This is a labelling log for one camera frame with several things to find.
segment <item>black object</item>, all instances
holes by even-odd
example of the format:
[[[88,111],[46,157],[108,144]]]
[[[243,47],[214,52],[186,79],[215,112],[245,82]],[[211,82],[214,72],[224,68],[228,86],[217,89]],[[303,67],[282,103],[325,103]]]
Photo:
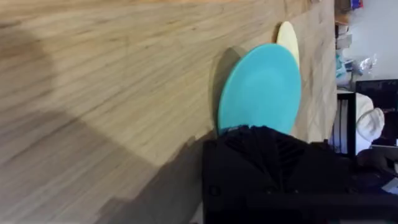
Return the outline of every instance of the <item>black object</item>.
[[[356,155],[356,94],[337,94],[337,112],[329,145],[335,153],[355,159]]]
[[[327,144],[307,144],[267,127],[241,127],[204,145],[205,223],[397,220],[398,198],[380,189],[390,177],[361,187],[377,173]]]

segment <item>black plastic object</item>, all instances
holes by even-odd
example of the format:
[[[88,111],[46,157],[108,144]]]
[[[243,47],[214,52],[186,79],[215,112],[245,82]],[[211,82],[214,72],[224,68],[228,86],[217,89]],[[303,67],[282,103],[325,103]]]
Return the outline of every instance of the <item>black plastic object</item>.
[[[383,183],[358,187],[358,176],[365,175],[326,144],[267,127],[230,130],[204,145],[205,223],[395,220],[397,197],[379,190]]]

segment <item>wooden table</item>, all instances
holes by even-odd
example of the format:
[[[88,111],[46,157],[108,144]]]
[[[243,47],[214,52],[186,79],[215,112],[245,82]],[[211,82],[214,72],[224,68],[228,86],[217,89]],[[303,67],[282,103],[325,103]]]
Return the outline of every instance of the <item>wooden table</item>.
[[[0,1],[0,221],[182,223],[234,63],[290,20],[293,134],[333,123],[333,1]]]

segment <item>plastic bag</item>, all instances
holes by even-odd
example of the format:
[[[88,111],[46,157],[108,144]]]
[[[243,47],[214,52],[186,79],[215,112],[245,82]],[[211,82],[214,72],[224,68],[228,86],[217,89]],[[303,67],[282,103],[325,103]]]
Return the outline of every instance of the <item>plastic bag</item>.
[[[355,60],[353,64],[354,72],[358,75],[372,76],[372,69],[377,64],[377,55],[364,58],[362,60]]]

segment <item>plate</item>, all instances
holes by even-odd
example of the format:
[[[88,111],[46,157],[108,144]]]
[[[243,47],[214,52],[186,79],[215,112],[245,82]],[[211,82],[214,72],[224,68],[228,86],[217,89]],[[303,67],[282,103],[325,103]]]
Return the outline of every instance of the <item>plate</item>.
[[[248,125],[288,134],[300,99],[301,77],[293,55],[277,44],[260,45],[236,64],[226,81],[218,131]]]
[[[294,56],[297,66],[300,68],[300,52],[297,36],[293,25],[289,22],[284,22],[279,28],[277,44],[286,47]]]

